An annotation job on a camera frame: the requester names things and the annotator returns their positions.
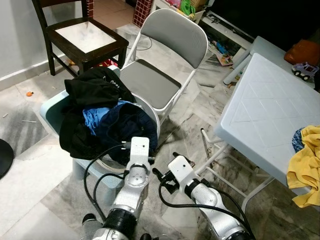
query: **gray chair seat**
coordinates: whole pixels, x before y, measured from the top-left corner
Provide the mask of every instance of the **gray chair seat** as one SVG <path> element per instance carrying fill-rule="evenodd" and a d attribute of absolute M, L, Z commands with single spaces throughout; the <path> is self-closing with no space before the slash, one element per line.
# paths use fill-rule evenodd
<path fill-rule="evenodd" d="M 164 108 L 181 84 L 143 59 L 121 70 L 121 81 L 155 109 Z"/>

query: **dark blue garment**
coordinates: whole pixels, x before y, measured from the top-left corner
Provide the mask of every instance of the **dark blue garment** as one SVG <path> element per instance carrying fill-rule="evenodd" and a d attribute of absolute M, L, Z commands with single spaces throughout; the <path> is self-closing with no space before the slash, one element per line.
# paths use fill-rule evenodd
<path fill-rule="evenodd" d="M 95 129 L 97 137 L 106 149 L 121 144 L 121 141 L 131 142 L 132 137 L 149 138 L 149 153 L 158 146 L 157 126 L 140 107 L 125 103 L 111 109 L 105 114 Z M 110 157 L 126 166 L 130 151 L 118 147 L 110 150 Z"/>
<path fill-rule="evenodd" d="M 130 104 L 129 101 L 119 100 L 117 106 L 121 104 Z M 95 129 L 99 125 L 102 117 L 109 112 L 109 107 L 85 107 L 82 111 L 84 124 L 90 129 L 91 135 L 96 136 Z"/>
<path fill-rule="evenodd" d="M 305 148 L 304 144 L 302 143 L 302 136 L 301 136 L 302 129 L 304 128 L 301 127 L 297 131 L 295 131 L 292 138 L 292 146 L 296 153 Z"/>

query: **dark wooden chair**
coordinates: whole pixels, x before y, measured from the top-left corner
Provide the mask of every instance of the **dark wooden chair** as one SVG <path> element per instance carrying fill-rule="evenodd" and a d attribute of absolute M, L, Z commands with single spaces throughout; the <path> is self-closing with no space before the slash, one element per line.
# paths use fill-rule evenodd
<path fill-rule="evenodd" d="M 52 44 L 79 67 L 80 74 L 107 59 L 112 59 L 122 68 L 129 42 L 88 17 L 86 0 L 81 0 L 81 18 L 48 26 L 43 8 L 77 1 L 79 0 L 32 0 L 42 28 L 51 75 L 56 74 L 55 58 L 71 75 L 77 76 L 77 73 L 53 53 Z"/>

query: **red brick pillar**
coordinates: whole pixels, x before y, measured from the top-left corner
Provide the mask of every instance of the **red brick pillar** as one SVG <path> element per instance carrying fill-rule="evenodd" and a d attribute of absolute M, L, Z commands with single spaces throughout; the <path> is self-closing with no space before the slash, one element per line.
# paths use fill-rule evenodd
<path fill-rule="evenodd" d="M 88 9 L 88 17 L 94 17 L 94 0 L 86 0 L 86 5 Z"/>
<path fill-rule="evenodd" d="M 142 27 L 149 16 L 152 2 L 153 0 L 137 0 L 132 22 L 138 27 Z"/>

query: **black cable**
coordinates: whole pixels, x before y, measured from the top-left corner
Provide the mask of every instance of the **black cable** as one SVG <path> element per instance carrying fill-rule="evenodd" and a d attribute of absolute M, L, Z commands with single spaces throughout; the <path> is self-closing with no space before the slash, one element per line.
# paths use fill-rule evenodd
<path fill-rule="evenodd" d="M 167 205 L 168 207 L 171 207 L 171 208 L 201 208 L 201 209 L 211 209 L 211 210 L 216 210 L 218 212 L 221 212 L 221 213 L 224 213 L 224 214 L 227 214 L 235 219 L 237 219 L 245 228 L 249 228 L 249 226 L 247 226 L 247 224 L 240 218 L 238 217 L 237 215 L 233 214 L 232 212 L 228 211 L 228 210 L 225 210 L 225 209 L 222 209 L 220 207 L 215 207 L 215 206 L 209 206 L 209 205 L 203 205 L 203 204 L 172 204 L 172 203 L 169 203 L 167 202 L 164 197 L 162 196 L 162 192 L 161 192 L 161 188 L 163 187 L 163 184 L 166 182 L 166 180 L 163 180 L 160 185 L 159 185 L 159 188 L 158 188 L 158 192 L 159 192 L 159 197 L 161 199 L 161 201 Z"/>
<path fill-rule="evenodd" d="M 97 198 L 96 198 L 96 193 L 97 193 L 98 185 L 99 185 L 99 183 L 101 182 L 101 180 L 102 180 L 103 178 L 108 177 L 108 176 L 113 176 L 113 177 L 116 177 L 116 178 L 121 179 L 121 180 L 124 179 L 124 177 L 119 176 L 119 175 L 114 174 L 114 173 L 105 173 L 105 174 L 103 174 L 101 177 L 99 177 L 98 181 L 95 183 L 94 190 L 93 190 L 93 200 L 94 200 L 97 204 L 98 204 L 98 202 L 97 202 Z"/>
<path fill-rule="evenodd" d="M 145 48 L 145 49 L 138 49 L 138 47 L 136 48 L 137 51 L 145 51 L 145 50 L 149 50 L 151 47 L 152 47 L 152 40 L 151 40 L 151 37 L 149 37 L 150 39 L 150 46 L 148 48 Z"/>
<path fill-rule="evenodd" d="M 236 206 L 236 208 L 239 210 L 241 216 L 243 217 L 243 220 L 244 220 L 244 222 L 245 222 L 245 224 L 246 224 L 245 227 L 246 227 L 246 229 L 249 231 L 249 234 L 250 234 L 252 237 L 255 237 L 255 236 L 254 236 L 254 233 L 252 232 L 252 229 L 251 229 L 251 227 L 250 227 L 249 221 L 248 221 L 245 213 L 242 211 L 240 205 L 237 203 L 237 201 L 236 201 L 232 196 L 230 196 L 228 193 L 226 193 L 225 191 L 216 189 L 216 188 L 214 188 L 214 187 L 213 187 L 213 189 L 217 190 L 220 194 L 225 195 L 226 197 L 228 197 L 228 198 L 234 203 L 234 205 Z"/>
<path fill-rule="evenodd" d="M 117 147 L 122 147 L 122 145 L 116 145 L 113 147 L 110 147 L 109 149 L 105 150 L 103 153 L 101 153 L 96 159 L 92 160 L 88 166 L 86 167 L 86 169 L 84 170 L 84 176 L 83 176 L 83 186 L 84 186 L 84 191 L 85 194 L 87 195 L 87 197 L 89 198 L 90 202 L 92 203 L 92 205 L 95 207 L 96 211 L 98 212 L 98 214 L 100 215 L 100 217 L 102 218 L 103 221 L 106 221 L 106 216 L 104 215 L 104 213 L 102 212 L 101 208 L 99 207 L 98 203 L 96 201 L 94 201 L 94 199 L 91 197 L 89 191 L 88 191 L 88 187 L 87 187 L 87 175 L 88 175 L 88 171 L 89 168 L 92 164 L 94 164 L 101 156 L 104 156 L 105 154 L 107 154 L 108 151 L 110 151 L 111 149 L 117 148 Z"/>

